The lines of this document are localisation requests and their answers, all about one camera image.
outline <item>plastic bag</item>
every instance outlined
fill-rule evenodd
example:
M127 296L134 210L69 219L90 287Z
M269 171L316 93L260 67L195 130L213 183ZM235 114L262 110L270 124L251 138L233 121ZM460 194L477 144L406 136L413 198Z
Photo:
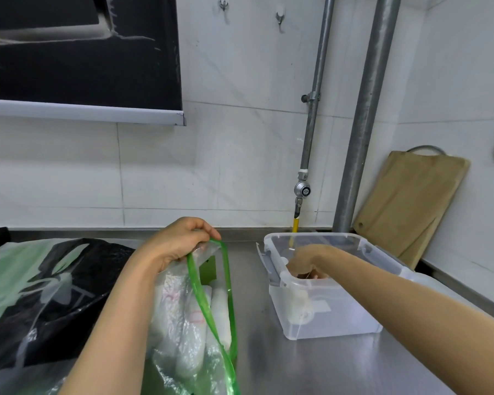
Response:
M0 394L58 391L133 252L101 239L0 246Z
M220 249L222 270L209 259ZM161 394L239 394L232 364L237 339L225 245L200 244L185 261L171 264L158 275L155 297L142 393L153 387Z

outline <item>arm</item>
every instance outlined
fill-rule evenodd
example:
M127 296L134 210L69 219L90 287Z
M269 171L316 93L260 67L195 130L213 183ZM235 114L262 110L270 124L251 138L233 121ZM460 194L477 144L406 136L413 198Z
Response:
M145 242L126 262L61 395L141 392L156 275L199 242L219 233L197 218L181 218Z
M493 318L328 245L299 248L288 269L335 279L453 391L494 394Z

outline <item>clear plastic box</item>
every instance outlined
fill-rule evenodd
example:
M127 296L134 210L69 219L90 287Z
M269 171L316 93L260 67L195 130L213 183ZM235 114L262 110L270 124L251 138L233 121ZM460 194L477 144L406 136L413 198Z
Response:
M284 335L290 340L376 333L377 322L333 279L308 280L293 277L286 264L296 248L328 244L358 256L397 276L411 271L366 239L346 233L273 233L264 239L260 258L269 272L269 293Z

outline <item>hand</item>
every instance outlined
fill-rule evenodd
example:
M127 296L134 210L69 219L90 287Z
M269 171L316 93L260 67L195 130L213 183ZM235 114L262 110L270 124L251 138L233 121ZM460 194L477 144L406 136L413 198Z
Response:
M328 277L322 270L322 263L327 252L333 247L324 244L311 244L297 248L293 258L287 264L289 272L301 279L325 279Z
M200 218L180 218L154 234L132 255L140 263L151 263L154 273L191 252L200 242L221 239L215 228Z

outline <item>metal pole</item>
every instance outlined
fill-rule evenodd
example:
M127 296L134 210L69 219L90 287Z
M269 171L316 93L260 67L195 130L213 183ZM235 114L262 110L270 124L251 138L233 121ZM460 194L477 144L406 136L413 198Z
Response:
M302 161L300 169L309 167L309 156L311 155L311 144L313 143L313 133L315 132L316 111L320 99L320 87L322 86L322 76L324 74L325 55L328 52L329 32L331 19L333 18L333 6L335 0L325 0L324 14L322 17L322 27L320 29L320 42L318 53L316 54L315 77L313 79L313 90L306 100L309 101L308 122L305 126L304 148L302 150Z
M351 228L400 4L401 0L377 0L333 232L347 233Z

